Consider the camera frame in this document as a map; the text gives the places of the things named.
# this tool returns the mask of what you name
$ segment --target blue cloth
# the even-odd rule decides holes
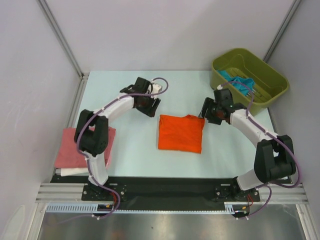
[[[224,71],[224,70],[222,70],[222,71],[218,70],[218,73],[220,73],[221,76],[224,77],[228,82],[235,81],[234,83],[231,83],[231,84],[236,89],[238,89],[240,93],[242,93],[245,96],[249,93],[249,90],[245,86],[237,84],[236,82],[240,82],[240,83],[245,84],[246,86],[248,86],[251,89],[251,91],[254,90],[255,82],[252,78],[242,78],[239,76],[231,77],[231,76],[229,76],[227,71]]]

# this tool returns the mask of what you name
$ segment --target green bin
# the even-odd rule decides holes
[[[288,80],[244,48],[235,48],[212,62],[212,78],[210,86],[216,89],[218,85],[226,83],[227,80],[218,73],[225,70],[231,77],[252,78],[255,82],[253,87],[254,100],[250,108],[252,115],[258,114],[269,107],[278,97],[289,88]],[[234,103],[242,103],[248,106],[251,95],[243,95],[232,84],[227,84]]]

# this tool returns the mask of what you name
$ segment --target white wall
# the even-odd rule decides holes
[[[303,185],[320,226],[320,1],[301,3],[269,64],[289,80],[290,89],[272,107],[281,134],[293,139]]]
[[[232,48],[263,58],[293,0],[47,0],[89,70],[209,70]]]
[[[35,0],[1,1],[0,8],[1,236],[20,205],[26,229],[79,79]]]

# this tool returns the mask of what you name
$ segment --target orange cloth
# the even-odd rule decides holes
[[[205,119],[160,115],[158,149],[180,150],[201,154]]]

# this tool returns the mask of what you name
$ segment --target shiny floor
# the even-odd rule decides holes
[[[249,220],[231,215],[117,213],[99,220],[46,213],[38,240],[304,240],[295,205],[269,205]]]

